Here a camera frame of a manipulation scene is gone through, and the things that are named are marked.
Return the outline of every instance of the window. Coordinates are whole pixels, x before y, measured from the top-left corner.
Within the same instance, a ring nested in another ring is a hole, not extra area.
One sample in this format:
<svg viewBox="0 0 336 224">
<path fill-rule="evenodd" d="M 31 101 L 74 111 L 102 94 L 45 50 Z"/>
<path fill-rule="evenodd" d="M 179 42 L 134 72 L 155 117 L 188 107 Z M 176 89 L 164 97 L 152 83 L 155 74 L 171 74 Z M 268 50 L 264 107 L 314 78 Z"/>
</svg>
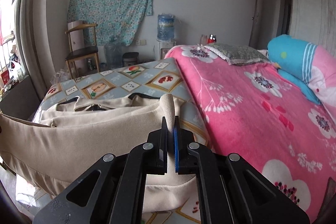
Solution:
<svg viewBox="0 0 336 224">
<path fill-rule="evenodd" d="M 8 68 L 9 58 L 13 55 L 13 45 L 16 45 L 14 8 L 15 0 L 0 0 L 0 73 Z"/>
</svg>

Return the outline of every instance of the chair seat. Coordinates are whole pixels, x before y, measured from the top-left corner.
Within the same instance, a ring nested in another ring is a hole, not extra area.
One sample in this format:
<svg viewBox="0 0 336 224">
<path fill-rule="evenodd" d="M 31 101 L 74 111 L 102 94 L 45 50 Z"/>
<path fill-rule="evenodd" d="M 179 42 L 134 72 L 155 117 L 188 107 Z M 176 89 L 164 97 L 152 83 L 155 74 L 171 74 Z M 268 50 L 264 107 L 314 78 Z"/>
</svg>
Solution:
<svg viewBox="0 0 336 224">
<path fill-rule="evenodd" d="M 90 54 L 95 54 L 98 52 L 98 47 L 97 46 L 90 46 L 90 47 L 85 47 L 85 48 L 80 48 L 79 50 L 75 50 L 73 52 L 70 52 L 68 56 L 65 58 L 65 60 L 71 60 L 75 59 L 78 57 L 90 55 Z"/>
</svg>

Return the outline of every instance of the blue gripper pad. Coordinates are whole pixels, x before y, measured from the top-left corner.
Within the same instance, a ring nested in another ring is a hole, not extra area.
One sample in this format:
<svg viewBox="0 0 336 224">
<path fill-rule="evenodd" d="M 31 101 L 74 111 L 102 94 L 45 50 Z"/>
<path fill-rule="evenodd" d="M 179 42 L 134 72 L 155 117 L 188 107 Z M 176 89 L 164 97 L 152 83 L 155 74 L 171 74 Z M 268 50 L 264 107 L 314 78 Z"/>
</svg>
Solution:
<svg viewBox="0 0 336 224">
<path fill-rule="evenodd" d="M 177 140 L 177 128 L 174 127 L 174 148 L 175 148 L 175 172 L 179 171 L 179 143 Z"/>
</svg>

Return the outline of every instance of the wooden chair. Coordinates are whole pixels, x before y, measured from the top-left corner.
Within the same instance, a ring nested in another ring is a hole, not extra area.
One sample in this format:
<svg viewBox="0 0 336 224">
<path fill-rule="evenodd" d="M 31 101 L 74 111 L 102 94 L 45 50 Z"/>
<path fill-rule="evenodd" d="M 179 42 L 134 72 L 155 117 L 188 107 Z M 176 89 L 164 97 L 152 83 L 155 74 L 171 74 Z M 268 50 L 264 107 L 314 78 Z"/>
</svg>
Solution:
<svg viewBox="0 0 336 224">
<path fill-rule="evenodd" d="M 84 58 L 88 58 L 88 57 L 94 57 L 96 60 L 96 65 L 97 65 L 97 71 L 100 72 L 99 69 L 99 57 L 98 57 L 98 47 L 97 47 L 97 38 L 96 38 L 96 27 L 98 26 L 98 24 L 96 23 L 92 23 L 92 24 L 80 24 L 70 30 L 67 30 L 65 32 L 65 34 L 67 34 L 69 36 L 69 47 L 70 47 L 70 53 L 69 55 L 65 58 L 65 61 L 67 63 L 67 67 L 68 70 L 70 72 L 71 78 L 74 79 L 72 72 L 71 72 L 71 68 L 70 68 L 70 62 L 73 62 L 73 67 L 76 70 L 77 73 L 77 77 L 79 77 L 78 75 L 78 71 L 76 68 L 76 64 L 75 61 L 77 60 L 81 60 Z M 78 31 L 78 30 L 84 30 L 87 28 L 91 28 L 93 27 L 93 39 L 94 39 L 94 46 L 90 46 L 90 47 L 85 47 L 85 48 L 81 48 L 79 50 L 72 50 L 72 45 L 71 45 L 71 38 L 70 38 L 70 33 L 74 32 L 74 31 Z"/>
</svg>

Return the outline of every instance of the door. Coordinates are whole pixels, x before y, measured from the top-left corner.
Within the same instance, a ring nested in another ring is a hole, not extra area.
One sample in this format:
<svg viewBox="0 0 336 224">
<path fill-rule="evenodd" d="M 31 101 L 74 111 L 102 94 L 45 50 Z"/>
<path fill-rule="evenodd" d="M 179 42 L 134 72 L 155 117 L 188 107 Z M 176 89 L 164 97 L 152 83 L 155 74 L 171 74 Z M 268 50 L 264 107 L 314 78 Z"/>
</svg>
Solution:
<svg viewBox="0 0 336 224">
<path fill-rule="evenodd" d="M 336 57 L 336 0 L 293 0 L 289 34 Z"/>
<path fill-rule="evenodd" d="M 262 10 L 263 10 L 263 0 L 255 0 L 254 15 L 252 17 L 253 20 L 252 31 L 249 42 L 249 46 L 252 48 L 256 48 L 258 45 Z"/>
</svg>

